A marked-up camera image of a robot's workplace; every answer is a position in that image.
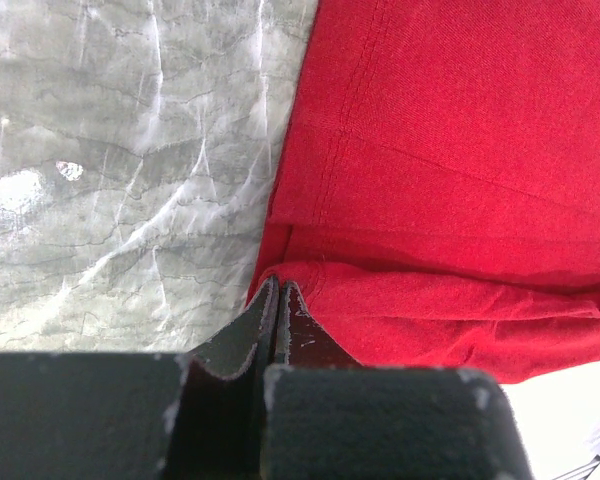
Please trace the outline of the red t shirt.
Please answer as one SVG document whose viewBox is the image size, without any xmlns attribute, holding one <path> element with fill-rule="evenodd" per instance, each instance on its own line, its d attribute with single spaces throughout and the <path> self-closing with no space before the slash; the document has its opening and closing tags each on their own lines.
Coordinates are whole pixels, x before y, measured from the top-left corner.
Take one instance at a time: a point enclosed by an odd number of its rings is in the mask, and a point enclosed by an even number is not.
<svg viewBox="0 0 600 480">
<path fill-rule="evenodd" d="M 600 1 L 322 1 L 252 286 L 366 365 L 600 361 Z"/>
</svg>

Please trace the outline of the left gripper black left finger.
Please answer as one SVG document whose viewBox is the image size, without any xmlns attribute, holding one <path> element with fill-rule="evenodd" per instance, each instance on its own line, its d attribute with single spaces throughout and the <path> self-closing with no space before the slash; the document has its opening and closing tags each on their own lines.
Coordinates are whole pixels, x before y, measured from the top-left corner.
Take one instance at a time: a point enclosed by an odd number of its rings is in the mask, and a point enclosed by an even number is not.
<svg viewBox="0 0 600 480">
<path fill-rule="evenodd" d="M 250 479 L 279 284 L 185 353 L 0 353 L 0 479 Z"/>
</svg>

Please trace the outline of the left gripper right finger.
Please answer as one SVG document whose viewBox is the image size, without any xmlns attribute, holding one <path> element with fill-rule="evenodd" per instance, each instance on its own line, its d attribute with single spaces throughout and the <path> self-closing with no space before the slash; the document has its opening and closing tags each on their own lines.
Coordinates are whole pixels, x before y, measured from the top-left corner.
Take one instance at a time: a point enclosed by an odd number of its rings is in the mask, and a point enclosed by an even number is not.
<svg viewBox="0 0 600 480">
<path fill-rule="evenodd" d="M 267 479 L 528 479 L 509 402 L 469 368 L 358 364 L 284 287 L 264 376 Z"/>
</svg>

